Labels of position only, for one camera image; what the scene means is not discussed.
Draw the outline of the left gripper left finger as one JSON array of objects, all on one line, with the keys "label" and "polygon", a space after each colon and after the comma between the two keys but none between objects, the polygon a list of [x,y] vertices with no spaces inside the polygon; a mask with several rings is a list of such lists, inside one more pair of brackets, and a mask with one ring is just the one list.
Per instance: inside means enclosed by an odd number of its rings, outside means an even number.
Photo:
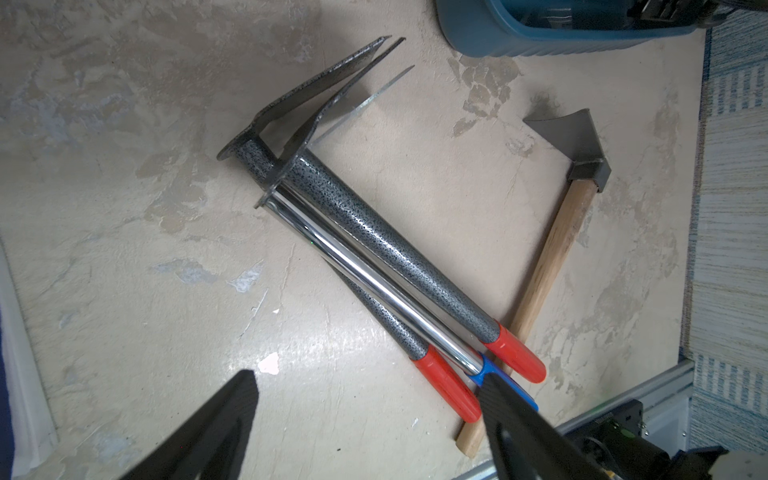
[{"label": "left gripper left finger", "polygon": [[256,414],[252,370],[237,372],[125,479],[237,479]]}]

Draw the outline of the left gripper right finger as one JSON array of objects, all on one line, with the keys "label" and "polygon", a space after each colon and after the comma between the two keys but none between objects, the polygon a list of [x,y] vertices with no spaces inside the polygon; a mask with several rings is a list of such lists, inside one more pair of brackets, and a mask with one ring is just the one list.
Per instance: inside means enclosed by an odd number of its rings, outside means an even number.
[{"label": "left gripper right finger", "polygon": [[500,479],[604,479],[497,374],[484,377],[479,403]]}]

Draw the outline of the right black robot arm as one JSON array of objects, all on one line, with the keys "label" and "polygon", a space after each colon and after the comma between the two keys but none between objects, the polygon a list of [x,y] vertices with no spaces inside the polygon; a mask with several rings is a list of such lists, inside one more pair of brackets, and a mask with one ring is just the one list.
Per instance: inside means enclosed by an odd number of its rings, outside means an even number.
[{"label": "right black robot arm", "polygon": [[564,437],[600,479],[765,479],[767,455],[709,446],[669,453],[650,441],[635,399],[591,412]]}]

